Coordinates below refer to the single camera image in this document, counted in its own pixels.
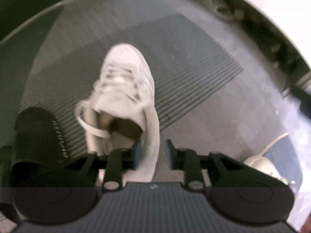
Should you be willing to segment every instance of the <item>floor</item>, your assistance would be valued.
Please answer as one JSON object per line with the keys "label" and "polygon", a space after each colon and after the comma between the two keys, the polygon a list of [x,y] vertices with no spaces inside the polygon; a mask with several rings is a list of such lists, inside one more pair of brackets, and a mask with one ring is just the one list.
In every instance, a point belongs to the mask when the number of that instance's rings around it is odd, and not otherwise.
{"label": "floor", "polygon": [[[202,104],[161,132],[161,150],[154,181],[182,181],[169,171],[164,142],[207,154],[221,151],[238,160],[259,153],[276,137],[289,132],[304,181],[288,222],[299,230],[311,211],[311,124],[298,113],[299,102],[284,99],[284,75],[259,51],[237,23],[228,24],[207,12],[196,0],[164,0],[205,30],[243,67],[243,72]],[[242,148],[240,155],[234,148]]]}

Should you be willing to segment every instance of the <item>ribbed floor mat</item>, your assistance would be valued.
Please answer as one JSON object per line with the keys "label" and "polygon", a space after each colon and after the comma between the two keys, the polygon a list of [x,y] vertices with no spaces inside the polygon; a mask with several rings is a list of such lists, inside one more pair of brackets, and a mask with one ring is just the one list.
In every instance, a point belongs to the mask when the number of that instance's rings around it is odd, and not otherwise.
{"label": "ribbed floor mat", "polygon": [[21,110],[40,106],[63,128],[69,151],[86,150],[75,104],[90,95],[109,48],[127,42],[145,56],[156,86],[155,106],[164,129],[242,71],[203,30],[181,14],[141,23],[76,49],[27,81]]}

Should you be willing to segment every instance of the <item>shoe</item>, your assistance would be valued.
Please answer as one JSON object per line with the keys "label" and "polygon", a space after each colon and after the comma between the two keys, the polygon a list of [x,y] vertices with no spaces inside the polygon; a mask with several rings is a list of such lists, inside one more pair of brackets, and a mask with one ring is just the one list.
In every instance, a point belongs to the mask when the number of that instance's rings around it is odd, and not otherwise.
{"label": "shoe", "polygon": [[[141,139],[139,167],[123,174],[123,184],[153,178],[160,146],[154,95],[154,81],[142,53],[121,43],[108,51],[89,99],[76,106],[76,118],[85,129],[90,152],[108,155],[113,149],[131,148]],[[104,172],[100,170],[100,181]]]}

